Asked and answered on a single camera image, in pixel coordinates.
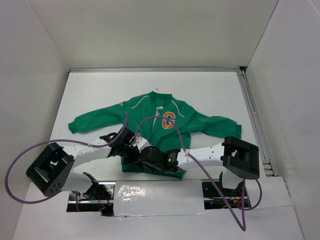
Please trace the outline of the green zip jacket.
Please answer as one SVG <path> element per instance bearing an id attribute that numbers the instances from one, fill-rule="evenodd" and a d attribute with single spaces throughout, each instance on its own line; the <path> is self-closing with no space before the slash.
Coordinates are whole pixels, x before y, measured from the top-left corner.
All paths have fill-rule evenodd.
<path id="1" fill-rule="evenodd" d="M 89 133 L 105 127 L 127 124 L 133 132 L 160 151 L 190 148 L 191 135 L 240 138 L 242 126 L 224 116 L 207 116 L 171 94 L 149 93 L 77 116 L 68 124 L 73 133 Z"/>

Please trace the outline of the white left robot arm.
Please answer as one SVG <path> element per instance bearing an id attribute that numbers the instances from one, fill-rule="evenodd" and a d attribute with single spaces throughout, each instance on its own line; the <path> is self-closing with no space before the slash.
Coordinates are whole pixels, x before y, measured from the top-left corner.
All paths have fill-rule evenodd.
<path id="1" fill-rule="evenodd" d="M 146 139 L 135 138 L 134 132 L 127 127 L 117 133 L 100 136 L 90 143 L 61 146 L 52 142 L 29 166 L 26 176 L 46 197 L 53 197 L 61 191 L 72 191 L 92 200 L 99 193 L 99 182 L 88 172 L 75 172 L 77 166 L 114 156 L 135 162 L 147 146 Z"/>

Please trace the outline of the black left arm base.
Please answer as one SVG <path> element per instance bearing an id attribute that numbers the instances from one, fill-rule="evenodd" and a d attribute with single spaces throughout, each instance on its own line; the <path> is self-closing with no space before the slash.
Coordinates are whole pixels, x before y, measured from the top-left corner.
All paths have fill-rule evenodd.
<path id="1" fill-rule="evenodd" d="M 70 172 L 63 190 L 69 190 L 67 209 L 71 212 L 101 212 L 114 215 L 114 181 L 98 181 L 88 172 Z"/>

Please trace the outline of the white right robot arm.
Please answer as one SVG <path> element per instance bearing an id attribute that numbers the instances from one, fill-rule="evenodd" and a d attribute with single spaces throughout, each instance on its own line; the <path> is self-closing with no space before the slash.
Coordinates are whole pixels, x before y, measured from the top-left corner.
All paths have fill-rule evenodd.
<path id="1" fill-rule="evenodd" d="M 167 152 L 160 151 L 143 137 L 137 138 L 135 145 L 139 152 L 137 162 L 151 174 L 182 179 L 187 171 L 199 166 L 224 167 L 218 184 L 223 196 L 230 196 L 243 180 L 260 178 L 259 148 L 233 136 L 208 147 Z"/>

